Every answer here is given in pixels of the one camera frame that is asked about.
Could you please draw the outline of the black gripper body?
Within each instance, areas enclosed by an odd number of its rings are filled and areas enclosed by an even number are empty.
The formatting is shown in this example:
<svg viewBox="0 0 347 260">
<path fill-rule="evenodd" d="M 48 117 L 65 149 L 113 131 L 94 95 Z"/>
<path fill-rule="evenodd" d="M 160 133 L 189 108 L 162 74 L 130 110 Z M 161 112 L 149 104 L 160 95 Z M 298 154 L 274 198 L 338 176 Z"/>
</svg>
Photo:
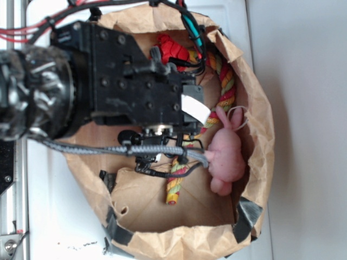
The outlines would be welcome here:
<svg viewBox="0 0 347 260">
<path fill-rule="evenodd" d="M 67 55 L 72 73 L 71 131 L 93 121 L 192 135 L 207 122 L 210 109 L 195 77 L 147 58 L 132 35 L 77 21 L 58 28 L 50 43 Z"/>
</svg>

